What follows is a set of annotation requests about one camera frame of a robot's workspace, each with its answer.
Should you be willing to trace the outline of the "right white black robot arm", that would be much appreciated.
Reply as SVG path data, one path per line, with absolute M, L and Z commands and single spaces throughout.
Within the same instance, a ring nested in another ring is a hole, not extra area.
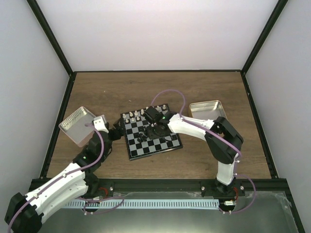
M 243 137 L 225 117 L 202 120 L 172 111 L 163 114 L 153 107 L 149 107 L 143 117 L 151 124 L 146 134 L 152 140 L 179 133 L 205 141 L 218 161 L 216 191 L 226 196 L 233 190 L 233 181 L 237 175 L 236 163 L 242 156 Z

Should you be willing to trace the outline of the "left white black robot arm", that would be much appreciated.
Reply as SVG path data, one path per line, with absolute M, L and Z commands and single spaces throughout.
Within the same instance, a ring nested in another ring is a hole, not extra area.
M 5 215 L 7 232 L 37 233 L 42 225 L 68 202 L 99 192 L 96 171 L 112 151 L 113 131 L 105 116 L 89 123 L 92 138 L 73 161 L 58 175 L 25 195 L 15 194 Z

